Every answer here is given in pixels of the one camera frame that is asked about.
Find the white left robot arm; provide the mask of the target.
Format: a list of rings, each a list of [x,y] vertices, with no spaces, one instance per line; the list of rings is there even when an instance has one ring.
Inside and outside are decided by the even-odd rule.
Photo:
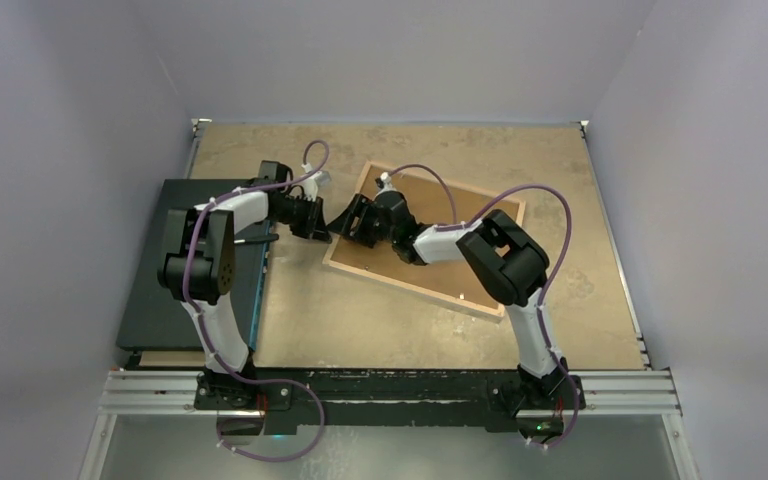
[[[298,178],[285,164],[264,161],[258,177],[203,204],[168,211],[157,269],[159,284],[188,312],[205,354],[206,390],[218,390],[232,408],[257,399],[253,350],[240,334],[230,299],[236,235],[262,221],[289,226],[293,235],[330,242],[319,188],[323,166],[304,163]]]

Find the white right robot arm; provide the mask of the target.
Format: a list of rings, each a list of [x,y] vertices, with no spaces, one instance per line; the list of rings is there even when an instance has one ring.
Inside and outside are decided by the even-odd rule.
[[[552,350],[540,305],[549,283],[549,258],[506,212],[489,210],[477,220],[451,226],[427,224],[411,213],[401,192],[385,190],[372,199],[355,195],[327,229],[366,247],[386,242],[411,265],[466,262],[511,322],[524,399],[544,407],[559,396],[564,364]]]

